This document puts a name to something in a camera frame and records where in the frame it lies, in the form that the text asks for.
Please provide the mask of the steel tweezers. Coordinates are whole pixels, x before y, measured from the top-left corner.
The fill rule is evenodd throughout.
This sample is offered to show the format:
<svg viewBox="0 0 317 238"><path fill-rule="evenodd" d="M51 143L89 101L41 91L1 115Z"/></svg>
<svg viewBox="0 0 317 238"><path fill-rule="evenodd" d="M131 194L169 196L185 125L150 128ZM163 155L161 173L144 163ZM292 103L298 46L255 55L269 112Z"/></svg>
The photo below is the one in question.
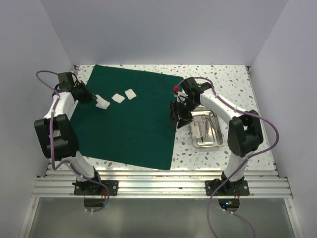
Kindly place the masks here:
<svg viewBox="0 0 317 238"><path fill-rule="evenodd" d="M215 123L215 120L214 120L214 114L213 114L213 113L209 113L207 120L209 121L209 123L210 123L212 129L214 130L214 134L215 134L215 135L218 135L216 123Z"/></svg>

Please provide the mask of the white bow-shaped gauze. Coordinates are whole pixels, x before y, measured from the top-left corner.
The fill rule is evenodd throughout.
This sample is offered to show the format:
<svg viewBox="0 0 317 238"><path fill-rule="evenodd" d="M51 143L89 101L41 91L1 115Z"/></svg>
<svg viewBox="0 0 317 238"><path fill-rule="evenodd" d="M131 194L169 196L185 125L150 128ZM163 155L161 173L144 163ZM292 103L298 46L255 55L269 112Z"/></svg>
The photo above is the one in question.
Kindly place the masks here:
<svg viewBox="0 0 317 238"><path fill-rule="evenodd" d="M193 135L196 138L201 138L201 132L200 132L200 127L198 125L193 126Z"/></svg>

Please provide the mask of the green surgical cloth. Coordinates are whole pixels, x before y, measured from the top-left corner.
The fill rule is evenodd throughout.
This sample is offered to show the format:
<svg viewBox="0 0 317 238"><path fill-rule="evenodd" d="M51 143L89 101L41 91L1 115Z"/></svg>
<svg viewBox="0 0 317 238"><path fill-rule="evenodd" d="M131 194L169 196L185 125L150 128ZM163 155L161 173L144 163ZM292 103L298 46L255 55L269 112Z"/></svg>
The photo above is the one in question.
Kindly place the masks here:
<svg viewBox="0 0 317 238"><path fill-rule="evenodd" d="M170 127L170 102L181 77L96 65L88 89L110 102L106 110L94 103L78 104L70 119L83 156L169 170L175 138ZM125 90L137 97L129 100ZM114 94L125 97L122 103Z"/></svg>

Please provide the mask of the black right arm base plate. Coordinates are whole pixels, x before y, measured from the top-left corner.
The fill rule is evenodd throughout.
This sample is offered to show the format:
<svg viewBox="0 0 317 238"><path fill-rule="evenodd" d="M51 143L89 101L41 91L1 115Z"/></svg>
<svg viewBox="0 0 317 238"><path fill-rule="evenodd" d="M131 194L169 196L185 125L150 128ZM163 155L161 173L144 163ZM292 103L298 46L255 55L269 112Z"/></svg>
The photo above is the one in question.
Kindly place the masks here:
<svg viewBox="0 0 317 238"><path fill-rule="evenodd" d="M206 195L211 196L213 192L221 185L219 179L205 181ZM249 196L249 186L246 180L230 182L224 184L216 193L215 196Z"/></svg>

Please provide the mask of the steel surgical scissors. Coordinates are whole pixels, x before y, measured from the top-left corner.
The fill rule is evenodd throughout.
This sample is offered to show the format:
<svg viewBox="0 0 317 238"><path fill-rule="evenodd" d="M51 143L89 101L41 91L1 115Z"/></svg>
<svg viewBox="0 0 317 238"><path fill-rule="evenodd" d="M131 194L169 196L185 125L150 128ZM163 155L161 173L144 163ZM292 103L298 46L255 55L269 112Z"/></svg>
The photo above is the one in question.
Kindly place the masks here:
<svg viewBox="0 0 317 238"><path fill-rule="evenodd" d="M206 141L206 137L208 136L208 116L205 114L194 116L194 125L198 125L200 127L201 132L201 143Z"/></svg>

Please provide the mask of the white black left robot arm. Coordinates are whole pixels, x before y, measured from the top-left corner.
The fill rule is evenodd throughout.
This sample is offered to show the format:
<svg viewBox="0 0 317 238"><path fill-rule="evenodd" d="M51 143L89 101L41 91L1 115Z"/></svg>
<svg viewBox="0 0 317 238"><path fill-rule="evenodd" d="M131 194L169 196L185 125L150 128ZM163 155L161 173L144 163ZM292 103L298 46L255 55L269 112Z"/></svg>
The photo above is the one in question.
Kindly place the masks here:
<svg viewBox="0 0 317 238"><path fill-rule="evenodd" d="M73 185L81 191L96 195L102 191L96 169L88 164L79 151L79 140L69 115L75 103L87 104L96 97L83 82L77 86L54 89L53 103L43 119L34 122L34 128L44 156L51 159L53 170L66 165L76 176Z"/></svg>

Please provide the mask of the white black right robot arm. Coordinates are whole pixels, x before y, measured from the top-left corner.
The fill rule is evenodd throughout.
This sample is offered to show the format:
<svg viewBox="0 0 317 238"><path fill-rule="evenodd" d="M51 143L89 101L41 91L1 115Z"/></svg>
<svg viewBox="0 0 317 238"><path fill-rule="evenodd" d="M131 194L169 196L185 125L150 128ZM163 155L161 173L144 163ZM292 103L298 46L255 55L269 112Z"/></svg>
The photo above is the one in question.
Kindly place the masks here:
<svg viewBox="0 0 317 238"><path fill-rule="evenodd" d="M258 113L245 111L216 93L211 82L199 84L193 77L179 82L173 93L185 98L170 102L171 126L182 128L190 124L193 121L192 112L198 106L208 108L227 124L227 143L231 154L220 188L225 194L233 194L238 189L238 181L244 177L248 156L264 140Z"/></svg>

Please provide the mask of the steel instrument tray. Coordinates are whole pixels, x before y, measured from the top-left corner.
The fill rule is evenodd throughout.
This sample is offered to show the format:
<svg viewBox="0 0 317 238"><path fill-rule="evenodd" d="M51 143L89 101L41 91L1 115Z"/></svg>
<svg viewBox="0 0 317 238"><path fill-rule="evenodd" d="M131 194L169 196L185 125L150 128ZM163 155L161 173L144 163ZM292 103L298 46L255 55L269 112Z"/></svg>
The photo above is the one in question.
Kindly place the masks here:
<svg viewBox="0 0 317 238"><path fill-rule="evenodd" d="M193 111L190 123L195 148L213 148L223 145L218 117L212 111Z"/></svg>

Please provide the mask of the white gauze square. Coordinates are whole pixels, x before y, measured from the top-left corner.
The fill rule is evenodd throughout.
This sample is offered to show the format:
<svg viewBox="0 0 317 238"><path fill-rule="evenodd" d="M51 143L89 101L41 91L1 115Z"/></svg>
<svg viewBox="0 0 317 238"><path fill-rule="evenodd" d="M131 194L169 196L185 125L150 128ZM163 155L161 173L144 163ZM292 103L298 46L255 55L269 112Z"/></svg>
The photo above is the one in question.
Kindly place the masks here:
<svg viewBox="0 0 317 238"><path fill-rule="evenodd" d="M96 102L96 107L103 110L106 110L110 105L110 102L102 98L100 95L96 95Z"/></svg>
<svg viewBox="0 0 317 238"><path fill-rule="evenodd" d="M112 100L120 104L125 100L125 97L116 93L112 96Z"/></svg>
<svg viewBox="0 0 317 238"><path fill-rule="evenodd" d="M132 89L125 90L125 95L129 100L137 97L136 93Z"/></svg>

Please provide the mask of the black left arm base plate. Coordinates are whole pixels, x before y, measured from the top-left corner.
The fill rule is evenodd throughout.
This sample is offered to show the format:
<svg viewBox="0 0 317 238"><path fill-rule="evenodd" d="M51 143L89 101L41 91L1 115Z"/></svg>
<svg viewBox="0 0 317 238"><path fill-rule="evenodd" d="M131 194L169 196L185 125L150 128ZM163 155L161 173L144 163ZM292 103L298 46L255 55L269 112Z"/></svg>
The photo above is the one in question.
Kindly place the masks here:
<svg viewBox="0 0 317 238"><path fill-rule="evenodd" d="M117 180L102 180L101 183L105 185L109 192L106 191L104 186L91 183L89 181L85 182L73 182L72 185L74 188L74 195L82 195L82 196L93 196L93 195L109 195L109 196L117 196L118 184Z"/></svg>

